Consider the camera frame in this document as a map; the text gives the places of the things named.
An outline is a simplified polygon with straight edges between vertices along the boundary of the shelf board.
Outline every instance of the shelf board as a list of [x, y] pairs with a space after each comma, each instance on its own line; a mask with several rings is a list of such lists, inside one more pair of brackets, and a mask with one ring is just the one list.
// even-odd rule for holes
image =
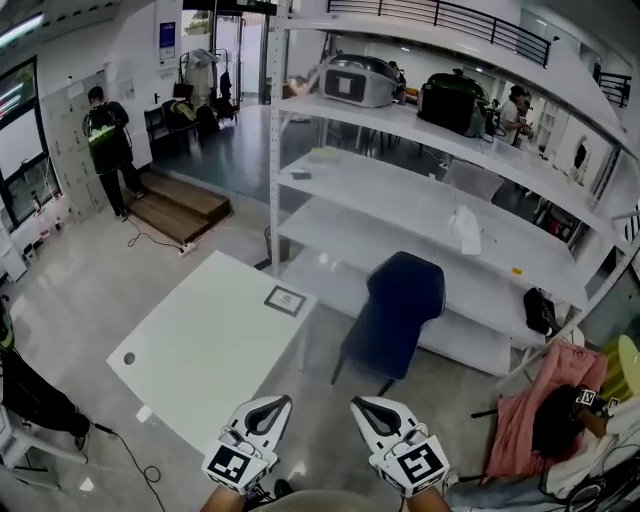
[[[320, 302], [355, 318], [369, 296], [367, 273], [305, 248], [289, 263], [282, 280], [312, 293]], [[483, 372], [503, 376], [509, 372], [509, 339], [452, 311], [425, 324], [418, 345]]]
[[291, 215], [280, 233], [364, 275], [398, 251], [431, 261], [444, 272], [447, 309], [513, 337], [517, 347], [544, 345], [544, 337], [526, 325], [524, 288], [420, 236], [317, 197]]
[[279, 100], [275, 104], [287, 112], [325, 117], [398, 135], [472, 162], [548, 199], [623, 252], [631, 250], [631, 244], [616, 232], [611, 220], [594, 213], [597, 203], [593, 195], [538, 155], [497, 139], [490, 144], [478, 138], [464, 137], [420, 119], [416, 115], [417, 109], [408, 105], [365, 108], [324, 98], [319, 93]]
[[574, 87], [576, 75], [573, 68], [579, 66], [577, 58], [573, 66], [559, 65], [560, 61], [550, 59], [547, 68], [543, 68], [511, 50], [464, 32], [389, 16], [331, 13], [310, 18], [291, 18], [284, 21], [283, 27], [286, 30], [371, 34], [391, 44], [398, 44], [398, 41], [418, 42], [432, 48], [442, 48], [447, 54], [453, 51], [458, 60], [466, 57], [475, 64], [486, 64], [497, 73], [504, 70], [511, 77], [520, 77], [523, 85], [533, 87], [542, 96], [562, 104], [567, 112], [593, 125], [605, 138], [615, 141], [635, 159], [639, 158], [637, 148], [627, 139], [604, 95], [600, 96], [600, 91], [596, 91], [595, 87], [589, 87], [588, 90]]
[[[480, 264], [498, 271], [522, 287], [540, 287], [578, 308], [585, 306], [587, 297], [576, 277], [575, 260], [567, 246], [551, 234], [445, 183], [354, 153], [330, 151], [338, 156], [335, 163], [315, 163], [307, 155], [282, 169], [278, 182], [428, 238], [452, 251], [452, 256], [469, 259], [474, 267]], [[292, 171], [310, 172], [312, 178], [294, 180]], [[479, 256], [461, 256], [460, 241], [451, 232], [449, 219], [460, 204], [476, 215], [483, 228]], [[406, 245], [407, 236], [403, 234], [394, 243]], [[522, 273], [515, 274], [514, 268]]]

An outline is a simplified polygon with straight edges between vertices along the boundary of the black hair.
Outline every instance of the black hair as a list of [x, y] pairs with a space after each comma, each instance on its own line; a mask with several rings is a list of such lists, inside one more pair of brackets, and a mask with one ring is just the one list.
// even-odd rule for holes
[[89, 90], [87, 97], [89, 98], [89, 102], [93, 102], [95, 100], [103, 100], [104, 91], [102, 90], [102, 87], [100, 87], [99, 85], [96, 85], [95, 87], [92, 87]]
[[511, 94], [509, 95], [509, 99], [515, 103], [516, 98], [518, 96], [526, 96], [526, 95], [527, 93], [522, 87], [520, 87], [519, 85], [514, 85], [511, 88]]

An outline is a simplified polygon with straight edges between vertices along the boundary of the wooden platform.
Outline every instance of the wooden platform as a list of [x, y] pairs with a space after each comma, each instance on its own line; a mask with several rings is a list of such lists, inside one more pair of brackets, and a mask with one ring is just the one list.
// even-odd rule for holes
[[231, 213], [231, 202], [219, 194], [152, 171], [141, 178], [149, 192], [130, 198], [129, 210], [180, 244], [194, 241]]

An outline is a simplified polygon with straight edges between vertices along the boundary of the black railing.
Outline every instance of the black railing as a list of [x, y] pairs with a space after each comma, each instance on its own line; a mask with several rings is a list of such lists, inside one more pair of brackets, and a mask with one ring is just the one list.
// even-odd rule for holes
[[615, 73], [600, 73], [600, 89], [607, 99], [620, 108], [625, 108], [631, 92], [631, 77]]
[[440, 0], [329, 0], [328, 12], [392, 16], [446, 27], [502, 46], [546, 67], [551, 43], [517, 25]]

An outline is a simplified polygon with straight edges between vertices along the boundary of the yellow chair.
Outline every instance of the yellow chair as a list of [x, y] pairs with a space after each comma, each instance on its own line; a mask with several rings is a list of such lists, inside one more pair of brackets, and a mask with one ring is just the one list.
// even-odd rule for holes
[[631, 338], [620, 336], [605, 347], [604, 353], [608, 365], [607, 377], [602, 385], [602, 398], [617, 398], [624, 402], [640, 393], [640, 353]]

